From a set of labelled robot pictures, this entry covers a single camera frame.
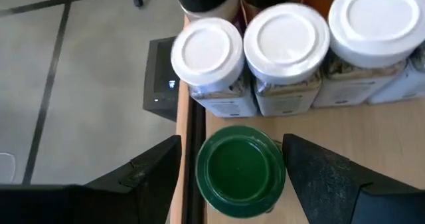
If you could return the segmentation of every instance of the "tiled floor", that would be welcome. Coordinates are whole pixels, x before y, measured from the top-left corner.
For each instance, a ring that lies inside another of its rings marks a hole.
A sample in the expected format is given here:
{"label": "tiled floor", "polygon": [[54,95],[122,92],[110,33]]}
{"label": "tiled floor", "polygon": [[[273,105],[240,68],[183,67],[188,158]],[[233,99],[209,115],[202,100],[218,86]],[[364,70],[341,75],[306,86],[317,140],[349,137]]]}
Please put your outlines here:
{"label": "tiled floor", "polygon": [[[0,9],[42,0],[27,1]],[[176,35],[183,12],[177,0],[146,1],[71,4],[31,183],[87,183],[174,134],[174,122],[142,109],[143,79],[149,41]],[[63,10],[0,17],[0,153],[15,156],[13,183],[25,174]],[[0,168],[0,182],[9,178]]]}

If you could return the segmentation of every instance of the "wooden table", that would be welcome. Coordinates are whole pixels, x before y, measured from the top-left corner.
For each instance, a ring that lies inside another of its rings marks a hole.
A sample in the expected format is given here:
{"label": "wooden table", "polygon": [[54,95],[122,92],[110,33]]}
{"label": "wooden table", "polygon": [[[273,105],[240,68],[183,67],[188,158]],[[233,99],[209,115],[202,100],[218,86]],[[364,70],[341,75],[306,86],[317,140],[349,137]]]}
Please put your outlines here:
{"label": "wooden table", "polygon": [[[189,94],[180,83],[177,134],[185,153]],[[312,109],[306,114],[265,118],[217,118],[206,114],[207,138],[225,126],[244,124],[282,140],[296,134],[367,168],[425,189],[425,99],[369,106]],[[184,160],[171,206],[171,224],[181,224]],[[284,191],[273,212],[252,219],[233,219],[206,205],[208,224],[308,223],[287,176]]]}

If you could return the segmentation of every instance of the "green lid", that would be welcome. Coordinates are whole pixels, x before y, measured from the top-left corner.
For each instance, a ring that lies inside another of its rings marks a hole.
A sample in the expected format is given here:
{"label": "green lid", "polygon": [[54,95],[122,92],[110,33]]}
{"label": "green lid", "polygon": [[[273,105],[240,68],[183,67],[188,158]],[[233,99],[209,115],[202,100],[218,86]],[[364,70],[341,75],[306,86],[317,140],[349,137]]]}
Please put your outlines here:
{"label": "green lid", "polygon": [[285,164],[279,148],[265,133],[230,126],[205,141],[196,175],[203,197],[215,209],[248,218],[273,208],[284,188]]}

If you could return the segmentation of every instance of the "green container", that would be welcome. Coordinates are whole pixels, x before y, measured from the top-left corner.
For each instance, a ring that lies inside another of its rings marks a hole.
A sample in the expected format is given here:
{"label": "green container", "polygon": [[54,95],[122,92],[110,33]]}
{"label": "green container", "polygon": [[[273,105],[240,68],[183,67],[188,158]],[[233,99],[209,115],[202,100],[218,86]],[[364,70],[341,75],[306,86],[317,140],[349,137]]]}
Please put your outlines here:
{"label": "green container", "polygon": [[196,176],[203,197],[221,213],[249,218],[271,210],[285,183],[285,163],[274,141],[247,126],[213,134],[199,151]]}

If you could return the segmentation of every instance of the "white jar lid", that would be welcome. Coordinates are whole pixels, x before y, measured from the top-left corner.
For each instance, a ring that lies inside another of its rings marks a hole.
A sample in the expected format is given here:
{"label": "white jar lid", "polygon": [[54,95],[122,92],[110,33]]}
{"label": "white jar lid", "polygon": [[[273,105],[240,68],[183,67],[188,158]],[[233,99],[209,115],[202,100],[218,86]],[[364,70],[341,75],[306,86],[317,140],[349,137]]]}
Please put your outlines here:
{"label": "white jar lid", "polygon": [[328,19],[335,40],[363,55],[406,52],[425,39],[425,0],[334,0]]}
{"label": "white jar lid", "polygon": [[285,3],[262,11],[250,22],[244,50],[257,78],[272,84],[293,84],[317,70],[329,40],[329,28],[317,11]]}
{"label": "white jar lid", "polygon": [[177,76],[190,86],[202,92],[222,91],[242,72],[242,37],[224,19],[192,22],[175,39],[171,64]]}

